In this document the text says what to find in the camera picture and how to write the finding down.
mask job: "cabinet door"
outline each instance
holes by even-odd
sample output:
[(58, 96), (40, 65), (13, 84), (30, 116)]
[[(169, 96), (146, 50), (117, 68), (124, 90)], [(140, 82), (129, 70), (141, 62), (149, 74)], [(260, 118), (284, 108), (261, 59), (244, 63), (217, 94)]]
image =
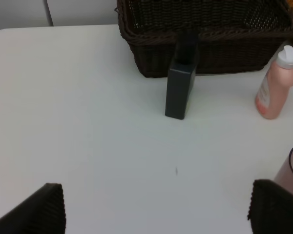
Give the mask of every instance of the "cabinet door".
[(115, 24), (116, 0), (47, 0), (54, 26)]
[(0, 29), (48, 25), (43, 0), (0, 0)]

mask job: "white bottle cap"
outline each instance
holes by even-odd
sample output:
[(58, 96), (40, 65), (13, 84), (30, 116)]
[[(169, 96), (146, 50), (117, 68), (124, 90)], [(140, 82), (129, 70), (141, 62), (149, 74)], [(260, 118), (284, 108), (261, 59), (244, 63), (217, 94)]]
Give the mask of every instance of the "white bottle cap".
[(284, 49), (279, 52), (277, 60), (277, 64), (284, 69), (292, 69), (293, 68), (293, 47), (290, 45), (284, 46)]

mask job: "white table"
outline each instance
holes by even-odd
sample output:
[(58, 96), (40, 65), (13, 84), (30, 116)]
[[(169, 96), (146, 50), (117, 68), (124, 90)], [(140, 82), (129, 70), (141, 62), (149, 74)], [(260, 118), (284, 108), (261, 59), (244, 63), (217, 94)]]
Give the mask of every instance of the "white table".
[(293, 88), (277, 120), (254, 106), (267, 68), (198, 77), (176, 120), (117, 25), (0, 31), (0, 216), (57, 182), (67, 234), (250, 234), (293, 146)]

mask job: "pink bottle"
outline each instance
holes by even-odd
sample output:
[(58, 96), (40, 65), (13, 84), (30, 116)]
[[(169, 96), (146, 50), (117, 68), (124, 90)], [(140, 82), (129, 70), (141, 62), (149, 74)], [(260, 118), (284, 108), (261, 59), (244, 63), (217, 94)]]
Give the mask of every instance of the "pink bottle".
[(258, 112), (267, 119), (277, 118), (293, 86), (293, 47), (286, 45), (272, 62), (256, 95)]

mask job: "black bottle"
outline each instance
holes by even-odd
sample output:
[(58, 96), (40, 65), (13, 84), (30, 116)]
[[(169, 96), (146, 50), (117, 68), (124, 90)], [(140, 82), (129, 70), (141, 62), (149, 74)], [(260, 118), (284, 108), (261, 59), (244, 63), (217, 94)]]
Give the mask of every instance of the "black bottle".
[(198, 64), (198, 44), (197, 33), (185, 33), (178, 38), (167, 78), (165, 115), (168, 117), (185, 118)]

